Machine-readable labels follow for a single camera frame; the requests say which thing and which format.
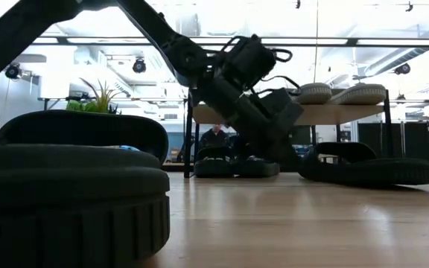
green plant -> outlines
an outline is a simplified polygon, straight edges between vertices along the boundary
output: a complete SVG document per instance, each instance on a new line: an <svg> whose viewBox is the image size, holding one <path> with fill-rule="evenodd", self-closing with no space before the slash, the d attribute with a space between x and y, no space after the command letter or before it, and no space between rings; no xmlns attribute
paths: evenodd
<svg viewBox="0 0 429 268"><path fill-rule="evenodd" d="M111 113L116 114L117 108L112 108L110 105L110 101L120 92L115 93L115 89L109 89L107 82L104 83L102 86L102 83L98 80L98 84L100 86L100 94L98 93L98 90L87 80L81 78L81 80L92 89L92 91L95 94L95 100L90 101L88 103L81 103L75 100L71 100L67 103L66 109L72 110L72 111L81 111L81 112L98 112L98 113Z"/></svg>

black cable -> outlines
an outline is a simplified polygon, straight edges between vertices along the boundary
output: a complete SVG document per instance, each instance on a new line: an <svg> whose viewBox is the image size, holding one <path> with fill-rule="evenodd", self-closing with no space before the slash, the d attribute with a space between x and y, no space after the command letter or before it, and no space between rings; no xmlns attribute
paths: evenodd
<svg viewBox="0 0 429 268"><path fill-rule="evenodd" d="M291 83L293 86L295 86L297 89L300 89L301 87L299 86L299 84L298 83L296 83L296 82L294 82L292 79L290 79L289 77L287 77L287 76L285 76L285 75L276 75L276 76L273 76L273 77L271 77L271 78L269 78L269 79L267 79L267 80L265 80L265 79L262 79L261 78L261 81L263 81L263 82L267 82L267 81L271 81L272 79L274 79L274 78L284 78L284 79L286 79L289 83Z"/></svg>
<svg viewBox="0 0 429 268"><path fill-rule="evenodd" d="M205 49L205 48L204 48L204 51L205 51L206 53L210 53L210 54L218 54L218 53L219 53L219 51L214 50L214 49Z"/></svg>
<svg viewBox="0 0 429 268"><path fill-rule="evenodd" d="M259 94L261 94L261 93L257 93L257 92L255 92L255 91L254 91L254 88L250 88L250 91L251 91L251 93L253 93L254 95L259 95Z"/></svg>
<svg viewBox="0 0 429 268"><path fill-rule="evenodd" d="M225 51L228 46L230 46L235 40L240 39L242 36L234 36L233 38L231 38L226 44L224 44L224 46L221 48L221 52Z"/></svg>
<svg viewBox="0 0 429 268"><path fill-rule="evenodd" d="M281 63L286 63L286 62L290 61L292 59L292 56L293 56L293 54L290 50L287 50L284 48L272 48L271 51L274 52L274 57L276 58L276 60L281 62ZM287 54L287 58L283 59L281 57L277 57L278 53Z"/></svg>
<svg viewBox="0 0 429 268"><path fill-rule="evenodd" d="M263 93L266 93L266 92L274 92L275 90L280 90L280 89L264 89L264 90L261 90L260 92L256 92L256 94L260 95L260 94L263 94ZM299 93L295 93L295 92L290 92L290 91L287 91L287 90L286 90L286 92L290 96L293 96L293 97L298 97L298 96L301 95L300 92Z"/></svg>

spotlight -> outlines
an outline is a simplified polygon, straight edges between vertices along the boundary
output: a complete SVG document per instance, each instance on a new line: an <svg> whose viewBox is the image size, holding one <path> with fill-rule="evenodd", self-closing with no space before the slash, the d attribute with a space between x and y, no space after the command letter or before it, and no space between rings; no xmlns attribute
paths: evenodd
<svg viewBox="0 0 429 268"><path fill-rule="evenodd" d="M145 65L144 58L137 58L133 64L132 69L137 74L147 71L147 65Z"/></svg>
<svg viewBox="0 0 429 268"><path fill-rule="evenodd" d="M393 72L396 73L397 75L400 75L400 74L408 74L410 71L411 71L410 65L408 65L408 63L405 63L404 65L397 67Z"/></svg>
<svg viewBox="0 0 429 268"><path fill-rule="evenodd" d="M411 1L408 1L408 8L405 10L405 12L410 12L413 10L413 5L411 4Z"/></svg>
<svg viewBox="0 0 429 268"><path fill-rule="evenodd" d="M22 70L19 67L19 63L11 63L4 73L7 78L12 80L18 80L22 77Z"/></svg>

ceiling light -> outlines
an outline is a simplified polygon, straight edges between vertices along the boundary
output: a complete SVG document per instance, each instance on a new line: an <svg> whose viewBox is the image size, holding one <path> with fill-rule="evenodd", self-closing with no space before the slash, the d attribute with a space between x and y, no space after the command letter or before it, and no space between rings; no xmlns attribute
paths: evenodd
<svg viewBox="0 0 429 268"><path fill-rule="evenodd" d="M412 45L412 46L423 46L423 45L429 45L429 40L425 39L360 39L357 41L358 45Z"/></svg>
<svg viewBox="0 0 429 268"><path fill-rule="evenodd" d="M347 43L347 39L318 39L317 44L319 45L344 45Z"/></svg>
<svg viewBox="0 0 429 268"><path fill-rule="evenodd" d="M67 42L73 44L98 44L98 45L111 45L111 44L145 44L148 40L142 38L90 38L90 37L71 37Z"/></svg>
<svg viewBox="0 0 429 268"><path fill-rule="evenodd" d="M52 37L39 37L34 40L34 44L57 44L58 41L56 38Z"/></svg>

wooden table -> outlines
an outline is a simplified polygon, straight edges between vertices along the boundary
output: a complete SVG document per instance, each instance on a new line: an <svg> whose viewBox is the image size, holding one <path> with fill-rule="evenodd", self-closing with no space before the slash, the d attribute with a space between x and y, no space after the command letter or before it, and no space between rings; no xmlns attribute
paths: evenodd
<svg viewBox="0 0 429 268"><path fill-rule="evenodd" d="M384 111L377 105L302 105L304 112L295 125L337 125L376 115ZM224 124L224 119L212 108L200 104L193 108L193 119L198 124Z"/></svg>
<svg viewBox="0 0 429 268"><path fill-rule="evenodd" d="M429 185L170 176L171 238L143 267L429 267Z"/></svg>

